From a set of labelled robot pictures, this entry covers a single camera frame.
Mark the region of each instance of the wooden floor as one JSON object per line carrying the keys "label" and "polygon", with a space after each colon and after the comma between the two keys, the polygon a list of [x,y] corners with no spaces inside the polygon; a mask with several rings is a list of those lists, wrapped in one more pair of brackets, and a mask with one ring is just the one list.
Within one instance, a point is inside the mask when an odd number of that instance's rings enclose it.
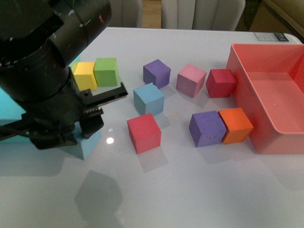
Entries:
{"label": "wooden floor", "polygon": [[162,26],[161,0],[143,0],[142,27],[160,29]]}

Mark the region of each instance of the pink cube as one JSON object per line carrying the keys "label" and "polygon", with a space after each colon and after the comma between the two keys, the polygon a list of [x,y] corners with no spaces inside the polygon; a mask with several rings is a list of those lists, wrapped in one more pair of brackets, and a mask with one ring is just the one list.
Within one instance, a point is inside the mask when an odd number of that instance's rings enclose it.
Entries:
{"label": "pink cube", "polygon": [[161,130],[151,113],[127,121],[129,135],[136,153],[143,153],[161,145]]}
{"label": "pink cube", "polygon": [[195,97],[202,89],[205,77],[206,71],[188,64],[177,75],[176,89]]}
{"label": "pink cube", "polygon": [[210,70],[206,87],[210,98],[230,97],[237,85],[230,69]]}

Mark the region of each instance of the orange cube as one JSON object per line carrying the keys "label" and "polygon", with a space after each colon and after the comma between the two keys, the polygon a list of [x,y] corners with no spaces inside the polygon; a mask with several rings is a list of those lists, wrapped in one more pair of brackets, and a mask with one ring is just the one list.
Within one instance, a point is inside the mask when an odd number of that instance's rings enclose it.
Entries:
{"label": "orange cube", "polygon": [[253,130],[253,125],[242,108],[220,110],[218,114],[227,129],[222,139],[224,144],[243,142]]}

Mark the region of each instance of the pink plastic bin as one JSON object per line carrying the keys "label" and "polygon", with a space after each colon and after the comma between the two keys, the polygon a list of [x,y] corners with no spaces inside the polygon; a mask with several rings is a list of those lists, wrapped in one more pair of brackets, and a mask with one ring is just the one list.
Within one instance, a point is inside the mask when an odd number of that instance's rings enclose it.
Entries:
{"label": "pink plastic bin", "polygon": [[258,153],[304,153],[304,45],[233,44],[233,92]]}

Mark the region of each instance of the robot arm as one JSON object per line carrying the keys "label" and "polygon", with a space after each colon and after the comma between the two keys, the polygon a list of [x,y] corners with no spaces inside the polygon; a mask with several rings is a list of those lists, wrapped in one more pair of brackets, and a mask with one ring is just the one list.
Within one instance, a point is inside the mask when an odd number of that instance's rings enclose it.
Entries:
{"label": "robot arm", "polygon": [[100,106],[125,97],[121,87],[79,91],[68,65],[106,28],[109,0],[19,0],[0,3],[0,87],[25,111],[0,127],[0,140],[29,137],[39,149],[76,144],[103,126]]}

